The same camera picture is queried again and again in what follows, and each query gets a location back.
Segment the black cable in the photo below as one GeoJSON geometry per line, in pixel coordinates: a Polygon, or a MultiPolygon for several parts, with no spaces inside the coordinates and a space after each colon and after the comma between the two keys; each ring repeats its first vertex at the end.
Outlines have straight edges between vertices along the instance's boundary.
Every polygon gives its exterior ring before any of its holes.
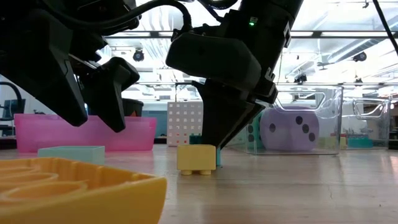
{"type": "Polygon", "coordinates": [[[217,14],[217,12],[209,5],[207,5],[203,0],[198,0],[198,2],[212,15],[218,22],[222,22],[223,18],[217,14]]]}
{"type": "MultiPolygon", "coordinates": [[[[0,85],[9,86],[9,87],[12,88],[12,90],[14,90],[15,95],[17,96],[17,109],[16,109],[16,111],[22,111],[22,108],[23,108],[24,105],[23,105],[23,102],[22,102],[21,93],[18,90],[17,86],[15,86],[14,84],[9,83],[9,82],[0,82],[0,85]]],[[[9,117],[9,118],[0,118],[0,121],[12,121],[12,120],[14,120],[13,114],[10,113],[10,115],[11,115],[11,117],[9,117]]]]}
{"type": "Polygon", "coordinates": [[[398,55],[398,45],[397,45],[397,42],[396,42],[394,36],[392,35],[392,32],[391,32],[391,30],[390,30],[390,27],[388,26],[388,23],[387,23],[387,21],[386,21],[386,18],[384,17],[384,14],[383,14],[383,11],[381,10],[379,1],[378,1],[378,0],[373,0],[373,4],[374,4],[374,7],[376,7],[376,11],[377,11],[377,13],[379,14],[381,23],[383,24],[384,29],[385,29],[386,32],[387,32],[388,38],[390,39],[390,41],[391,41],[391,43],[392,43],[392,46],[394,46],[394,49],[396,50],[396,53],[397,53],[397,55],[398,55]]]}
{"type": "Polygon", "coordinates": [[[123,24],[128,24],[133,21],[136,17],[147,12],[155,7],[159,6],[173,6],[179,9],[183,14],[183,27],[182,30],[188,31],[192,29],[192,18],[188,12],[188,9],[180,2],[175,0],[152,0],[145,4],[142,4],[134,9],[131,9],[125,15],[120,16],[115,19],[110,19],[108,21],[101,21],[101,22],[86,22],[81,21],[79,19],[75,19],[72,16],[66,15],[63,12],[52,7],[47,0],[41,0],[46,10],[50,11],[57,19],[62,22],[66,22],[73,26],[74,29],[82,29],[82,30],[90,30],[90,31],[99,31],[106,29],[112,29],[113,27],[118,27],[123,24]]]}

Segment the wooden floor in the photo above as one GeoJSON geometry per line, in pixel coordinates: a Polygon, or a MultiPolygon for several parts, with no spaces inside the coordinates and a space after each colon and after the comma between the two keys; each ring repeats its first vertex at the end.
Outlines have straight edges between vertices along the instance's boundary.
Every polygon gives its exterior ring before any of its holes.
{"type": "MultiPolygon", "coordinates": [[[[0,151],[0,159],[15,156],[0,151]]],[[[181,176],[176,149],[164,146],[108,154],[106,163],[167,178],[160,223],[398,223],[398,152],[260,157],[223,150],[223,167],[211,176],[181,176]]]]}

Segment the transparent storage bin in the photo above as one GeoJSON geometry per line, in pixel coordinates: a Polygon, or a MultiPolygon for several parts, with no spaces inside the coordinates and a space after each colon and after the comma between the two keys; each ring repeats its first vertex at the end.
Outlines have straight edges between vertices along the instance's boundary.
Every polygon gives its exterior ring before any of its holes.
{"type": "Polygon", "coordinates": [[[344,97],[341,133],[346,149],[388,149],[390,104],[386,99],[344,97]]]}
{"type": "Polygon", "coordinates": [[[227,147],[249,154],[338,154],[343,87],[283,84],[227,147]]]}

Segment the pink plastic bin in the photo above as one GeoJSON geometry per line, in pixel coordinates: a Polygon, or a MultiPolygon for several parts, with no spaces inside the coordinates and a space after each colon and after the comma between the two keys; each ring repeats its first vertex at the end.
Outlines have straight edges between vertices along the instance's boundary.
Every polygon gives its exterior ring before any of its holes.
{"type": "Polygon", "coordinates": [[[58,115],[16,114],[19,152],[37,152],[55,146],[105,146],[112,151],[150,151],[154,146],[156,118],[125,117],[126,128],[115,133],[97,116],[73,127],[58,115]]]}

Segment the cable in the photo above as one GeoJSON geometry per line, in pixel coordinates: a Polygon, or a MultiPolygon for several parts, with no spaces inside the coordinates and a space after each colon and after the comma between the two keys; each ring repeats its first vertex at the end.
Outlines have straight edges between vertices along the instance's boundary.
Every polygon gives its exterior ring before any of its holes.
{"type": "Polygon", "coordinates": [[[390,27],[388,26],[388,23],[387,23],[387,21],[386,21],[386,18],[384,17],[384,14],[383,14],[383,11],[381,10],[379,1],[378,1],[378,0],[373,0],[373,4],[374,4],[374,7],[376,7],[376,11],[377,11],[377,13],[379,14],[381,23],[383,24],[384,29],[385,29],[386,32],[387,32],[388,38],[390,39],[390,41],[391,41],[391,43],[392,43],[392,46],[394,46],[394,49],[396,50],[396,53],[397,53],[397,55],[398,55],[398,45],[397,45],[397,42],[396,42],[394,36],[392,35],[392,32],[391,32],[391,30],[390,30],[390,27]]]}
{"type": "Polygon", "coordinates": [[[61,20],[62,22],[70,24],[71,26],[74,27],[74,29],[101,32],[102,30],[111,29],[113,27],[119,27],[123,24],[128,24],[131,21],[133,21],[136,17],[143,14],[144,12],[147,12],[159,6],[173,6],[179,9],[183,14],[182,30],[188,31],[192,29],[192,18],[188,12],[188,9],[182,3],[177,2],[175,0],[152,0],[134,9],[131,9],[125,15],[122,15],[115,19],[110,19],[101,22],[86,22],[86,21],[81,21],[79,19],[75,19],[74,17],[66,15],[63,12],[60,12],[59,10],[52,7],[47,0],[41,0],[41,2],[46,7],[46,10],[48,10],[51,14],[53,14],[53,16],[55,16],[57,19],[61,20]]]}
{"type": "Polygon", "coordinates": [[[212,7],[213,9],[223,10],[230,8],[231,6],[235,5],[238,0],[201,0],[207,6],[212,7]]]}
{"type": "Polygon", "coordinates": [[[198,0],[198,2],[212,15],[218,22],[222,22],[224,18],[219,16],[217,12],[209,5],[207,5],[203,0],[198,0]]]}
{"type": "MultiPolygon", "coordinates": [[[[17,111],[22,111],[22,108],[23,108],[22,96],[21,96],[21,93],[18,90],[18,88],[14,84],[9,83],[9,82],[0,82],[0,85],[7,85],[7,86],[11,87],[12,90],[14,90],[15,95],[17,96],[17,111]]],[[[10,113],[10,115],[11,115],[11,117],[9,117],[9,118],[0,118],[0,121],[12,121],[14,119],[14,116],[11,113],[10,113]]]]}

